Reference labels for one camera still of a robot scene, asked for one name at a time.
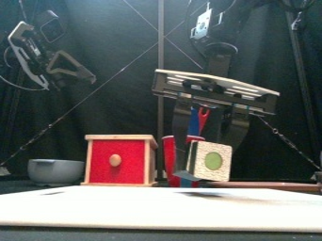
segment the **red handle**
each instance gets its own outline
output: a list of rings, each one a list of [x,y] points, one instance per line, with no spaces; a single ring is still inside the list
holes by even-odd
[[[209,114],[209,109],[200,107],[198,112],[197,112],[197,117],[198,117],[198,134],[201,133],[201,130],[204,128],[205,120]]]

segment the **wooden edge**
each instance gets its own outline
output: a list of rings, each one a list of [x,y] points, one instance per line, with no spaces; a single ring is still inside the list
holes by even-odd
[[[93,152],[93,141],[88,140],[84,183],[89,183],[92,152]]]
[[[81,183],[80,185],[100,185],[100,186],[136,186],[136,187],[152,187],[157,186],[157,182],[150,184],[98,184],[98,183]]]
[[[154,150],[149,147],[149,141],[144,141],[144,183],[154,181]]]
[[[148,140],[149,145],[153,149],[156,149],[157,143],[156,140],[153,139],[152,135],[85,135],[86,140]]]

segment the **metal rod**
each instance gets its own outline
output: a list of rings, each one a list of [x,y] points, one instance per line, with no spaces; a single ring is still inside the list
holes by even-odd
[[[158,0],[158,69],[162,69],[162,55],[164,55],[164,2]],[[161,137],[162,137],[162,97],[157,97],[157,179],[162,178],[162,147],[161,147]]]
[[[289,6],[289,0],[283,0],[283,1]],[[308,91],[308,85],[307,85],[307,77],[305,77],[297,35],[296,35],[296,31],[291,29],[291,24],[293,23],[295,18],[291,12],[285,12],[285,16],[287,16],[287,23],[288,23],[288,29],[289,29],[289,42],[291,42],[291,47],[293,52],[293,61],[295,61],[296,74],[297,74],[297,80],[299,80],[299,88],[301,92],[301,100],[304,105],[304,112],[305,112],[309,139],[311,139],[312,159],[317,160],[319,147],[317,147],[317,139],[316,139],[316,126],[315,126],[313,114],[312,114],[312,108],[311,108],[311,98],[309,98],[309,91]]]

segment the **wooden box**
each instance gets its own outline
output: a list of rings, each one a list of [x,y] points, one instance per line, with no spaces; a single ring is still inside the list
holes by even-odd
[[[154,150],[149,135],[86,135],[88,151],[82,185],[154,184]]]

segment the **green circle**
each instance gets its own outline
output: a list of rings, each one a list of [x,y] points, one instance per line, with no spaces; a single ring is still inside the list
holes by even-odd
[[[221,167],[222,158],[217,153],[208,153],[204,158],[204,165],[208,169],[214,170]]]

